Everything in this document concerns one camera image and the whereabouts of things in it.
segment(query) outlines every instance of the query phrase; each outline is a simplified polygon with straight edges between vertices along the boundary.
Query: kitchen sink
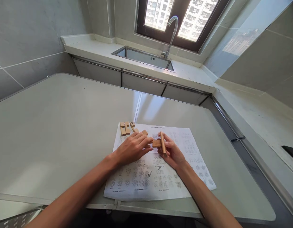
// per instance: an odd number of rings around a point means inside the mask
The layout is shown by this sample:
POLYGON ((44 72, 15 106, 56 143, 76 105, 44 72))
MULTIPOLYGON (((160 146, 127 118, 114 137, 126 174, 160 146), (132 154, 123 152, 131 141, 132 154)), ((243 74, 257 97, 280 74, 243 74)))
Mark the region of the kitchen sink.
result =
POLYGON ((124 46, 113 52, 112 54, 126 59, 131 59, 136 62, 145 63, 151 66, 175 72, 171 60, 141 50, 137 50, 132 47, 124 46))

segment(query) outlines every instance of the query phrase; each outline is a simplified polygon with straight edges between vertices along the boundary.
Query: table surface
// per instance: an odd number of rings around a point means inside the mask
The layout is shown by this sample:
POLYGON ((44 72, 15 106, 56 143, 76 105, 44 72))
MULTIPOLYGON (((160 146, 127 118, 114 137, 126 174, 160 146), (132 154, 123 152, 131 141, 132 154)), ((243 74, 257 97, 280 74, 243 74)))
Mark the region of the table surface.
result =
MULTIPOLYGON (((136 123, 191 129, 212 192, 235 217, 275 219, 208 109, 63 73, 0 102, 0 199, 52 202, 112 152, 117 124, 136 108, 136 123)), ((192 198, 117 203, 103 190, 88 207, 201 217, 192 198)))

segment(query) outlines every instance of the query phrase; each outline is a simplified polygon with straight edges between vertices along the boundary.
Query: cabinet door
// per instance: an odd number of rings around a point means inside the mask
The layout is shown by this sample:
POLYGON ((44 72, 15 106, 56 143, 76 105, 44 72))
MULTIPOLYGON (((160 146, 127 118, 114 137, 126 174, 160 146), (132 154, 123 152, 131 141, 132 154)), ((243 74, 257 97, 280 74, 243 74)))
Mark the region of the cabinet door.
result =
POLYGON ((205 95, 198 94, 185 89, 180 89, 178 87, 174 87, 171 85, 166 86, 162 96, 195 105, 199 105, 203 101, 203 99, 206 98, 205 95))
POLYGON ((121 86, 121 71, 74 59, 80 77, 121 86))
POLYGON ((165 83, 122 72, 122 87, 160 96, 165 83))

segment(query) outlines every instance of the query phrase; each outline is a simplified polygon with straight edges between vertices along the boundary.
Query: paper sheet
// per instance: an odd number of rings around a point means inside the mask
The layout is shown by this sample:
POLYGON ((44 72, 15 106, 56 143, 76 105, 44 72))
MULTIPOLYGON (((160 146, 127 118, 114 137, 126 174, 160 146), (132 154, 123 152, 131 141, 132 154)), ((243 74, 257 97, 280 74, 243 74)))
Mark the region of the paper sheet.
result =
MULTIPOLYGON (((140 131, 146 130, 149 133, 148 136, 154 139, 159 138, 157 136, 158 132, 165 132, 174 140, 188 163, 207 187, 210 190, 216 189, 216 185, 189 128, 145 124, 136 124, 135 128, 140 131)), ((113 151, 127 137, 121 136, 120 126, 118 125, 113 151)), ((191 197, 176 171, 157 153, 157 148, 144 155, 140 160, 115 172, 107 180, 103 196, 123 201, 167 200, 191 197)))

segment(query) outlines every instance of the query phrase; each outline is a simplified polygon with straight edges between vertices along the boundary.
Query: faucet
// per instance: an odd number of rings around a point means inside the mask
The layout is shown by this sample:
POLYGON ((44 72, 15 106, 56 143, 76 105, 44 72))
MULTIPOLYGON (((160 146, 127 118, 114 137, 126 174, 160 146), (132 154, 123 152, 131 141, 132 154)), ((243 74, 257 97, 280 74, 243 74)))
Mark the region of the faucet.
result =
POLYGON ((174 37, 176 35, 176 32, 177 32, 177 28, 178 28, 178 17, 177 16, 173 16, 171 17, 171 19, 169 20, 168 22, 168 25, 170 26, 172 24, 172 22, 175 20, 175 28, 174 28, 174 32, 173 32, 173 35, 172 35, 172 39, 171 39, 171 42, 168 46, 168 49, 166 51, 162 51, 161 54, 164 55, 164 58, 167 59, 168 56, 169 56, 169 53, 170 53, 170 48, 171 48, 171 45, 173 43, 173 40, 174 40, 174 37))

